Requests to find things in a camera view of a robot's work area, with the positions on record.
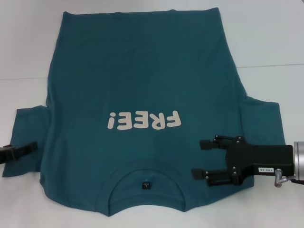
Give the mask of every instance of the white background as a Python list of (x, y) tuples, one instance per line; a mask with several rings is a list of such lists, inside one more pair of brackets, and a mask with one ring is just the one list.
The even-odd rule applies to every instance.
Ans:
[[(304, 141), (304, 3), (301, 0), (0, 0), (0, 145), (17, 108), (44, 105), (62, 13), (206, 10), (219, 7), (248, 95), (280, 104), (286, 143)], [(0, 165), (0, 174), (4, 165)], [(49, 200), (38, 173), (0, 178), (4, 228), (293, 228), (304, 224), (304, 186), (255, 187), (186, 213), (138, 206), (112, 217)]]

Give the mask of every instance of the black clamp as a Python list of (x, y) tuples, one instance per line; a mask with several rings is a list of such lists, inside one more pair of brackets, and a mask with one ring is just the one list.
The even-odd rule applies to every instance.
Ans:
[(23, 147), (16, 148), (13, 145), (0, 147), (0, 164), (18, 160), (29, 153), (36, 151), (38, 148), (36, 142), (32, 142)]
[(291, 145), (251, 145), (242, 136), (216, 135), (213, 141), (201, 140), (202, 150), (224, 149), (227, 170), (192, 169), (196, 180), (205, 179), (209, 186), (241, 185), (248, 176), (274, 176), (281, 169), (284, 176), (294, 174), (293, 147)]

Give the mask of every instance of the t-shirt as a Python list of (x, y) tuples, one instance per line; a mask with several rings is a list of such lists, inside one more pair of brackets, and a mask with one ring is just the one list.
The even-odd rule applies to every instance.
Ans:
[(187, 211), (253, 186), (193, 179), (192, 168), (227, 168), (226, 151), (202, 151), (201, 139), (284, 144), (278, 104), (246, 95), (217, 8), (65, 12), (46, 104), (17, 111), (11, 144), (38, 150), (3, 176), (40, 172), (50, 199), (107, 216), (143, 204)]

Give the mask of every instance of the shirt sleeve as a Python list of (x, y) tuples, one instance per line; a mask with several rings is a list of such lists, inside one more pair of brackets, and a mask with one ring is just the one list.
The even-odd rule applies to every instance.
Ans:
[(250, 144), (285, 144), (278, 103), (247, 96), (239, 103), (243, 133)]
[(45, 141), (48, 134), (50, 111), (47, 107), (18, 109), (10, 144), (22, 147), (37, 142), (38, 149), (17, 161), (5, 164), (3, 177), (14, 177), (27, 172), (40, 172)]

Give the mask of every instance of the robotic arm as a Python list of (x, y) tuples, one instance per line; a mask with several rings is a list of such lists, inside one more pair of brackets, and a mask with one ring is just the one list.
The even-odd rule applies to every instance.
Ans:
[(252, 175), (275, 176), (275, 186), (291, 181), (304, 184), (304, 142), (291, 145), (251, 145), (244, 137), (216, 135), (213, 141), (201, 140), (202, 150), (224, 149), (227, 170), (192, 169), (196, 180), (205, 179), (209, 186), (241, 185)]

